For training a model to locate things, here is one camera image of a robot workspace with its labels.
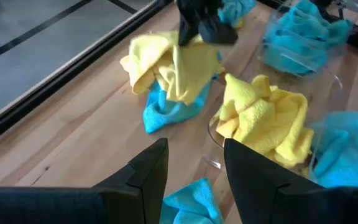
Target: wooden tabletop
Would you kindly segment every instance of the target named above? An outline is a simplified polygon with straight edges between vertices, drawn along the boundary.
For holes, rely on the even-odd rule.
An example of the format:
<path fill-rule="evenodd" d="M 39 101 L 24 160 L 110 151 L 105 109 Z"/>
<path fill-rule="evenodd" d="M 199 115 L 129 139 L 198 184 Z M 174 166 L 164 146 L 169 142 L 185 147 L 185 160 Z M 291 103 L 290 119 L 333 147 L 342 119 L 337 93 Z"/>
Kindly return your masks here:
<path fill-rule="evenodd" d="M 240 76 L 259 43 L 271 13 L 258 4 L 244 19 L 234 47 L 221 49 L 223 66 Z M 224 172 L 203 159 L 216 147 L 206 127 L 219 108 L 224 85 L 213 82 L 202 112 L 188 121 L 146 134 L 142 112 L 147 95 L 131 92 L 119 64 L 132 37 L 178 27 L 174 5 L 151 18 L 69 84 L 0 136 L 0 186 L 90 187 L 124 166 L 160 137 L 170 149 L 168 195 L 209 177 L 226 223 L 240 223 Z M 344 85 L 342 110 L 358 110 L 358 50 L 348 48 L 339 70 Z"/>

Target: cloth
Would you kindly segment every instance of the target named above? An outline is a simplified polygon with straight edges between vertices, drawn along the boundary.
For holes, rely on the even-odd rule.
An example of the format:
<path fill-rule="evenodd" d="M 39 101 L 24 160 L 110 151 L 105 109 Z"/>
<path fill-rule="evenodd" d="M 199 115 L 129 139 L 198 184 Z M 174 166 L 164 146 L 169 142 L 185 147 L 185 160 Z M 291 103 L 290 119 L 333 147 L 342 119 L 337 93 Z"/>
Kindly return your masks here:
<path fill-rule="evenodd" d="M 317 164 L 313 169 L 323 187 L 358 187 L 358 111 L 330 113 L 311 126 Z"/>
<path fill-rule="evenodd" d="M 223 8 L 218 9 L 218 15 L 222 22 L 238 28 L 242 25 L 240 19 L 255 6 L 255 0 L 223 0 Z"/>
<path fill-rule="evenodd" d="M 225 79 L 223 104 L 213 117 L 219 120 L 216 131 L 286 168 L 303 163 L 314 133 L 303 127 L 305 96 L 270 86 L 265 75 L 257 75 L 251 84 L 230 74 Z"/>
<path fill-rule="evenodd" d="M 205 85 L 195 101 L 187 106 L 183 102 L 166 100 L 167 92 L 160 88 L 158 82 L 154 82 L 143 111 L 146 133 L 153 133 L 168 124 L 179 123 L 196 116 L 204 107 L 208 90 L 209 83 Z"/>
<path fill-rule="evenodd" d="M 222 6 L 221 0 L 177 0 L 180 12 L 180 46 L 186 46 L 198 33 L 210 44 L 234 44 L 238 38 L 236 31 L 221 22 L 217 15 Z"/>
<path fill-rule="evenodd" d="M 223 224 L 207 178 L 164 198 L 160 224 Z"/>
<path fill-rule="evenodd" d="M 190 105 L 213 75 L 223 70 L 217 48 L 205 44 L 200 36 L 187 47 L 179 47 L 177 42 L 177 31 L 132 39 L 129 55 L 120 63 L 129 72 L 134 93 L 144 93 L 158 81 L 167 100 Z"/>
<path fill-rule="evenodd" d="M 269 26 L 264 62 L 283 72 L 317 72 L 327 63 L 329 49 L 346 43 L 351 27 L 348 20 L 329 23 L 316 5 L 302 0 Z"/>

